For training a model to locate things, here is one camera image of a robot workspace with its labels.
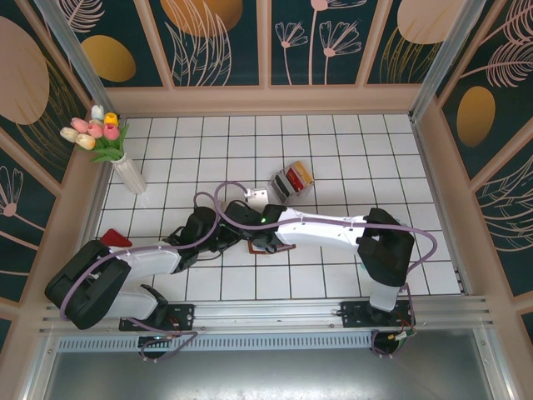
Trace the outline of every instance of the black mounting plate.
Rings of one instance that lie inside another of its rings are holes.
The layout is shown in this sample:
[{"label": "black mounting plate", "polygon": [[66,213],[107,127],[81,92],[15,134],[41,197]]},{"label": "black mounting plate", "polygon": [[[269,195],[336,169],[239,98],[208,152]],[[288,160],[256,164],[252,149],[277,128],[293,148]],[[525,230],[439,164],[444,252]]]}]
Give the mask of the black mounting plate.
[{"label": "black mounting plate", "polygon": [[409,300],[397,300],[394,310],[391,311],[391,317],[385,323],[380,324],[370,319],[367,311],[369,306],[370,302],[342,302],[341,309],[336,312],[336,315],[341,317],[344,328],[401,327],[402,319],[411,320]]},{"label": "black mounting plate", "polygon": [[[162,329],[166,331],[191,331],[192,324],[194,322],[194,304],[169,304],[168,305],[168,317],[173,316],[179,322],[179,327],[174,327],[170,320],[167,318],[160,327],[157,329]],[[148,321],[141,321],[146,325],[150,326]],[[118,324],[118,330],[121,332],[140,332],[146,331],[142,327],[134,325],[132,322],[126,320],[125,318],[120,318],[120,323]]]}]

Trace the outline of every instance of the grid floor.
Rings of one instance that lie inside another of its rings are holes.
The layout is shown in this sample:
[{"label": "grid floor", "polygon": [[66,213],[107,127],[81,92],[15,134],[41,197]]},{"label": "grid floor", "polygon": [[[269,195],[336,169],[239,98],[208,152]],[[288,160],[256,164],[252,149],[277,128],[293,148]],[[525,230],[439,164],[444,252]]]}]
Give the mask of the grid floor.
[{"label": "grid floor", "polygon": [[[458,282],[407,115],[298,115],[129,119],[125,141],[148,188],[135,196],[113,174],[97,229],[156,243],[184,225],[195,192],[220,182],[267,185],[283,166],[302,161],[315,187],[292,206],[307,213],[356,216],[384,208],[401,222],[431,231],[436,254],[407,279],[415,295],[458,294]],[[226,201],[242,198],[229,187]],[[211,206],[207,198],[201,205]],[[431,244],[416,242],[412,259]],[[175,275],[142,280],[170,301],[349,298],[369,296],[371,279],[358,256],[298,246],[251,255],[245,242],[213,261]]]}]

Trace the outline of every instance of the yellow tulip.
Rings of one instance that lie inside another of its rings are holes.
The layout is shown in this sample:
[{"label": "yellow tulip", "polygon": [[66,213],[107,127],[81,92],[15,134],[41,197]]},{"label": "yellow tulip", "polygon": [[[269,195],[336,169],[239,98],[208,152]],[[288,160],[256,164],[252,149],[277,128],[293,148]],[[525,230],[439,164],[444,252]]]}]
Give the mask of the yellow tulip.
[{"label": "yellow tulip", "polygon": [[103,119],[103,124],[105,125],[106,123],[112,123],[113,125],[118,127],[118,117],[117,117],[116,113],[108,112],[106,114],[106,117]]},{"label": "yellow tulip", "polygon": [[80,133],[76,137],[76,144],[78,144],[80,147],[86,150],[93,150],[94,147],[97,145],[97,141],[94,139],[94,137],[90,135],[86,135],[85,133]]}]

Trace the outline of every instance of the red object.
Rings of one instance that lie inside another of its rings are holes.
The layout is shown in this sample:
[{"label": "red object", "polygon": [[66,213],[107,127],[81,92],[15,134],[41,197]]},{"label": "red object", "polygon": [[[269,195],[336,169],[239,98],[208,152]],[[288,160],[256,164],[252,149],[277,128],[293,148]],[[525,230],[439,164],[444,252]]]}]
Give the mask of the red object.
[{"label": "red object", "polygon": [[106,234],[100,238],[100,242],[106,246],[114,246],[115,248],[130,248],[133,245],[126,237],[114,229],[109,229]]},{"label": "red object", "polygon": [[289,168],[289,171],[286,173],[286,178],[289,180],[296,192],[300,192],[301,190],[303,190],[303,183],[298,178],[298,174],[296,173],[296,171],[294,171],[294,169]]}]

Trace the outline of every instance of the yellow circle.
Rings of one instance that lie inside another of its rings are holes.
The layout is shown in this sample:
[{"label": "yellow circle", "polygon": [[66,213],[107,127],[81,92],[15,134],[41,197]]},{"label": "yellow circle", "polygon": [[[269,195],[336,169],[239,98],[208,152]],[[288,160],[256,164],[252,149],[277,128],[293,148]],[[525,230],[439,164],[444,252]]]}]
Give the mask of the yellow circle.
[{"label": "yellow circle", "polygon": [[492,93],[481,86],[468,89],[457,111],[457,134],[469,148],[474,148],[486,138],[496,115],[496,102]]},{"label": "yellow circle", "polygon": [[0,115],[22,125],[36,122],[48,104],[50,80],[41,49],[16,23],[0,17]]},{"label": "yellow circle", "polygon": [[204,3],[213,21],[217,15],[227,31],[234,28],[242,15],[242,0],[161,0],[165,14],[180,30],[192,36],[216,36]]},{"label": "yellow circle", "polygon": [[408,42],[443,42],[456,21],[464,0],[402,0],[398,31]]},{"label": "yellow circle", "polygon": [[96,35],[85,39],[82,47],[100,78],[124,82],[135,75],[135,60],[118,40]]}]

